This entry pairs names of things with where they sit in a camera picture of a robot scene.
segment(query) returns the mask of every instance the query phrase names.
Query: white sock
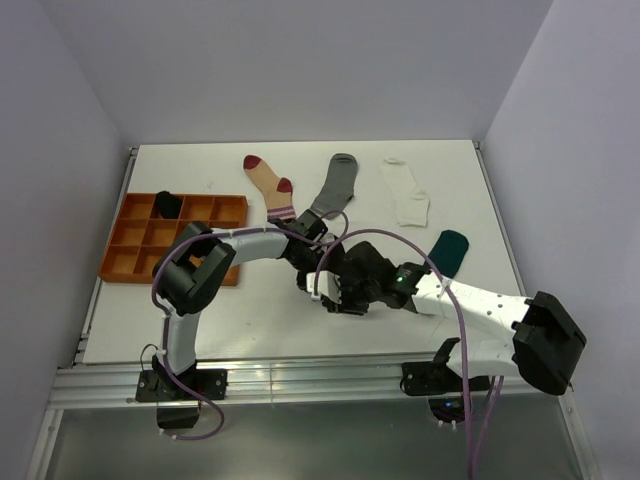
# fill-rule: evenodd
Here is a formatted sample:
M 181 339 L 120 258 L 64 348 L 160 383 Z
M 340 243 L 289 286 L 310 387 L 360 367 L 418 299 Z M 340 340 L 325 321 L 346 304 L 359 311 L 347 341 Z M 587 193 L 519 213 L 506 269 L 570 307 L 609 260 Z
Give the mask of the white sock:
M 409 166 L 402 160 L 385 158 L 380 170 L 396 202 L 398 224 L 426 227 L 429 196 L 416 183 Z

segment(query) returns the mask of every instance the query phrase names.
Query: red sock toe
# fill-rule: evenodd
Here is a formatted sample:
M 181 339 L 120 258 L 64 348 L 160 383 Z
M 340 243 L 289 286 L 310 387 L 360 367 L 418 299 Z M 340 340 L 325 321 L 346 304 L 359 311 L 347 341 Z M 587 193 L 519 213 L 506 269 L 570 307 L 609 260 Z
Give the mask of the red sock toe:
M 282 177 L 278 182 L 278 187 L 276 188 L 276 190 L 280 193 L 293 193 L 293 185 L 291 185 L 291 180 Z
M 256 157 L 255 155 L 247 155 L 244 157 L 244 162 L 242 162 L 242 168 L 245 170 L 251 170 L 258 166 L 258 164 L 262 161 L 260 157 Z

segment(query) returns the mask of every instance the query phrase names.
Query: aluminum frame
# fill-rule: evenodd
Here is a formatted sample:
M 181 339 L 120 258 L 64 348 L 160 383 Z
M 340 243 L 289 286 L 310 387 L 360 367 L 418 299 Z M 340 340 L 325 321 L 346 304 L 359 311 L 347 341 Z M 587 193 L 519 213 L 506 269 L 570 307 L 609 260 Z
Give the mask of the aluminum frame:
M 487 175 L 481 144 L 474 142 L 474 147 L 519 290 L 524 295 L 522 277 L 515 262 L 495 194 Z M 127 191 L 137 153 L 138 148 L 131 148 L 113 222 L 115 222 L 120 204 Z M 82 364 L 83 352 L 91 331 L 91 321 L 100 296 L 101 286 L 102 280 L 98 278 L 85 317 L 75 365 L 68 369 L 61 369 L 56 374 L 27 473 L 27 478 L 30 480 L 40 480 L 46 476 L 64 410 L 148 408 L 158 405 L 154 403 L 137 404 L 133 400 L 140 373 L 139 365 L 90 366 Z M 362 399 L 406 400 L 406 395 L 399 389 L 398 379 L 402 376 L 401 364 L 407 361 L 430 360 L 434 354 L 435 352 L 423 352 L 293 359 L 225 360 L 201 362 L 198 368 L 226 368 L 228 370 L 227 396 L 225 400 L 216 402 L 220 405 Z M 503 388 L 503 394 L 506 395 L 535 391 L 521 380 L 508 381 Z M 573 391 L 568 391 L 563 397 L 560 397 L 559 403 L 583 478 L 587 480 L 602 479 L 584 424 L 575 405 Z M 195 404 L 195 402 L 171 402 L 170 404 L 189 405 Z

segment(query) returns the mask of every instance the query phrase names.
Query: tan sock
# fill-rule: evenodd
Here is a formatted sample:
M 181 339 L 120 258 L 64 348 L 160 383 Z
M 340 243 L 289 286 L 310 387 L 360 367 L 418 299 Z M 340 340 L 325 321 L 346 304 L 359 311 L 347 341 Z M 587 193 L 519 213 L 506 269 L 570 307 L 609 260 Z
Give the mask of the tan sock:
M 247 155 L 242 166 L 247 177 L 262 193 L 268 220 L 296 218 L 291 198 L 293 185 L 288 178 L 278 177 L 267 162 L 255 155 Z

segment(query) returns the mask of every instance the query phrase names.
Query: gray floor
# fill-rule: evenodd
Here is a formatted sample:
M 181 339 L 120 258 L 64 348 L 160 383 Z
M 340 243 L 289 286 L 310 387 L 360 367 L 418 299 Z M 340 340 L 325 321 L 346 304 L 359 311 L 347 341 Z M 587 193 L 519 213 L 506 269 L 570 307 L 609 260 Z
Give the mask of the gray floor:
M 424 399 L 229 406 L 220 436 L 200 442 L 158 436 L 155 409 L 67 411 L 47 478 L 465 478 L 463 431 L 438 430 L 425 409 Z M 557 399 L 500 399 L 478 480 L 514 478 L 581 478 Z

